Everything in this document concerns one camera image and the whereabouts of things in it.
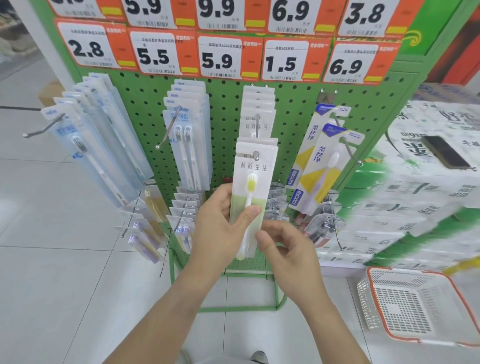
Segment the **white plastic basket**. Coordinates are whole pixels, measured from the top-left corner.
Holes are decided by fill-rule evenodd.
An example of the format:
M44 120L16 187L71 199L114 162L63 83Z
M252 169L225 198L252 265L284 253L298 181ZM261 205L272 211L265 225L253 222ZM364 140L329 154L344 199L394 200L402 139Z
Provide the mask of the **white plastic basket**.
M357 284L370 330L397 340L480 346L480 329L452 280L441 273L368 267Z

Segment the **barcode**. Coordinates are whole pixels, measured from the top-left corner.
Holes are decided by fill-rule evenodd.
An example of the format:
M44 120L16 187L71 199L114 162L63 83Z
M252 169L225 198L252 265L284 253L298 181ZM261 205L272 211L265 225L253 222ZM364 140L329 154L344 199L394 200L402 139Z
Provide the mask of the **barcode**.
M80 18L96 18L97 17L97 14L95 14L94 12L89 12L89 11L76 11L76 10L73 10L71 12L65 12L65 14L67 16L76 16L76 17L80 17Z
M358 79L357 78L339 77L339 78L332 78L331 80L329 80L329 82L337 82L337 83L342 83L342 84L355 84L355 83L358 82Z
M147 69L148 73L167 73L167 74L176 74L175 70L162 70L160 68L149 68Z
M168 22L150 22L148 20L137 20L137 25L150 28L170 28Z
M297 79L296 76L268 76L269 80L276 80L276 81L295 81Z
M238 29L238 24L217 24L217 23L207 23L208 29Z
M307 28L293 28L288 26L278 26L276 27L277 33L295 33L295 34L305 34L307 32Z
M221 78L236 78L234 73L216 73L216 72L208 72L207 73L210 77L221 77Z
M115 65L109 62L85 61L85 63L86 63L86 66L115 68Z
M378 31L376 30L348 30L347 35L348 36L375 36L377 35Z

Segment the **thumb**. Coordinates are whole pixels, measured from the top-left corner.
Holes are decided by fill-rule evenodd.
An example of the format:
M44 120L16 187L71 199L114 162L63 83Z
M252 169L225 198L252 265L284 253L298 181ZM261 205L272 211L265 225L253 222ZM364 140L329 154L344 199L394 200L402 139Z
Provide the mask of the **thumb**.
M260 215L261 212L262 208L260 206L248 206L242 211L240 216L238 216L237 221L235 224L233 224L233 227L243 235L252 221L255 220L255 218Z
M282 262L284 257L276 247L274 241L272 240L270 235L268 235L268 233L263 230L257 232L255 238L257 238L258 241L258 248L263 254L265 254L268 261L272 265L272 268L275 269L277 265Z

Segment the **tile floor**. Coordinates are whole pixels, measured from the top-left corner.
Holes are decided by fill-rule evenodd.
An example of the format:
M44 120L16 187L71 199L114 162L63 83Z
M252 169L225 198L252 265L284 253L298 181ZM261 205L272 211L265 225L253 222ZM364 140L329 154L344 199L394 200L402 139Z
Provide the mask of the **tile floor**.
M0 106L38 108L54 77L42 60L0 82ZM170 286L111 227L117 211L49 135L37 111L0 109L0 363L101 363ZM332 300L374 364L478 363L478 351L404 344L362 330L355 280L325 277ZM221 278L204 307L265 305L273 283ZM272 364L319 363L300 311L199 314L185 342L193 362L263 350Z

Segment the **frog toothbrush package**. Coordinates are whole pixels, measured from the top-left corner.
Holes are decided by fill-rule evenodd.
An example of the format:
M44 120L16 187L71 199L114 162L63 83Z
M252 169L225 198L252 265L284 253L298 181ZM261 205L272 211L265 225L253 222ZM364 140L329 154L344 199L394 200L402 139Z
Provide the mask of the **frog toothbrush package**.
M307 163L312 155L315 144L320 135L320 131L328 122L335 124L335 119L330 118L332 113L337 117L347 117L350 114L351 108L348 106L337 106L328 104L318 104L313 113L312 120L308 126L307 132L303 137L297 158L293 164L290 175L287 179L286 187L290 189L297 188L300 177L307 166ZM343 125L344 120L339 120L340 125Z
M291 208L307 215L315 212L350 159L347 146L340 139L359 145L365 138L361 133L332 124L325 124L319 134L289 204ZM349 148L355 153L356 148Z
M261 214L246 230L237 253L237 259L243 260L255 256L257 248L255 233L260 230L264 218L278 147L260 143L237 142L236 152L230 224L234 224L248 206L262 207Z

